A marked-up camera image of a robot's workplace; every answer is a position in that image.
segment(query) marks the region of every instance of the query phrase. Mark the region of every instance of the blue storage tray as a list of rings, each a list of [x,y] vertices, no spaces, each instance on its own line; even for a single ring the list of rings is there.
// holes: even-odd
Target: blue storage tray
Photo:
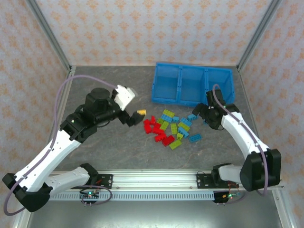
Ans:
[[[206,92],[218,84],[226,103],[234,101],[230,69],[156,63],[152,85],[152,101],[194,107],[207,104]]]

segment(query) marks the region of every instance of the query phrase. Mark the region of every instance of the lime green lego brick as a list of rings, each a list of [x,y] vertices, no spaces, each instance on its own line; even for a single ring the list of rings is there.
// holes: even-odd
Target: lime green lego brick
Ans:
[[[183,129],[185,129],[185,131],[189,131],[190,130],[190,127],[188,127],[186,124],[184,124],[183,122],[180,122],[179,123],[179,125],[178,125],[179,127],[182,127]]]
[[[156,122],[159,123],[159,124],[162,124],[163,123],[163,119],[158,118]]]
[[[169,122],[164,121],[164,122],[162,122],[162,125],[161,125],[160,129],[165,131],[168,126],[169,126]]]
[[[171,126],[171,133],[172,133],[172,134],[177,134],[177,126],[176,126],[176,123],[175,123],[175,124],[174,124],[174,123],[171,123],[170,126]]]
[[[173,117],[174,116],[174,113],[173,112],[170,112],[169,110],[165,109],[163,112],[163,114],[169,116],[169,117]]]
[[[177,139],[182,139],[183,137],[184,137],[184,135],[183,134],[181,134],[181,133],[177,133],[177,135],[176,135],[176,137],[177,137]]]
[[[174,150],[176,147],[179,147],[181,145],[181,141],[179,139],[172,142],[169,146],[172,150]]]

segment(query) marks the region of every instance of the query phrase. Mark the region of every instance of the wall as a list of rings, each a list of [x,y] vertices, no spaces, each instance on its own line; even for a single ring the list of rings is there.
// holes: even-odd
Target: wall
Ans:
[[[28,164],[47,142],[66,71],[24,0],[0,2],[0,177]],[[0,205],[8,193],[0,182]],[[14,217],[0,209],[1,227]]]
[[[38,0],[72,65],[236,65],[271,0]]]
[[[282,179],[299,224],[304,224],[303,66],[303,0],[284,0],[242,77],[261,138],[283,156]]]

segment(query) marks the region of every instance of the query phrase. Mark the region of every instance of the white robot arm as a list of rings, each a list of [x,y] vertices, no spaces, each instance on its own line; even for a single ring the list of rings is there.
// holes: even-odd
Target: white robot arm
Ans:
[[[79,106],[60,125],[54,146],[46,158],[36,166],[50,149],[51,142],[22,170],[16,174],[6,174],[3,182],[11,189],[20,181],[13,193],[30,212],[40,209],[51,196],[62,191],[76,186],[95,185],[98,172],[88,163],[61,175],[49,175],[65,157],[96,133],[100,124],[109,123],[116,118],[128,126],[140,123],[146,115],[145,110],[136,111],[131,117],[125,110],[134,97],[132,89],[121,85],[113,90],[111,97],[106,89],[93,89],[86,96],[85,104]],[[34,166],[36,167],[24,178],[25,173]]]
[[[280,152],[277,149],[271,150],[252,132],[239,109],[234,104],[225,103],[220,89],[215,90],[214,94],[213,91],[209,91],[206,95],[208,105],[198,104],[192,113],[200,115],[212,129],[217,130],[220,126],[226,129],[236,141],[245,159],[243,166],[232,164],[214,166],[211,172],[214,183],[216,185],[220,185],[224,181],[241,183],[247,191],[263,188],[266,177],[267,186],[279,184]]]

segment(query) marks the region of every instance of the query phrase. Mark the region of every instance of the table surface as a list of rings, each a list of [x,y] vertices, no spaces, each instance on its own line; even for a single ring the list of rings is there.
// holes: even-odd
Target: table surface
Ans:
[[[235,88],[234,104],[241,111],[249,127],[253,127],[246,97],[235,67],[233,81]],[[146,109],[147,117],[160,117],[168,109],[179,117],[187,117],[193,108],[179,105],[157,104],[151,101],[154,77],[153,66],[78,66],[75,75],[91,75],[111,84],[125,85],[135,89],[138,96],[127,107],[129,113]],[[111,88],[99,82],[80,78],[73,80],[66,103],[64,116],[84,104],[86,95],[96,87]],[[72,170],[82,163],[90,163],[97,170],[104,169],[212,169],[214,165],[232,163],[242,165],[244,157],[235,141],[226,131],[216,131],[203,124],[202,119],[193,121],[190,135],[200,133],[202,140],[190,143],[182,139],[182,145],[175,150],[154,141],[154,134],[146,134],[143,123],[128,127],[118,119],[112,121],[89,137],[79,148],[68,155],[57,170]]]

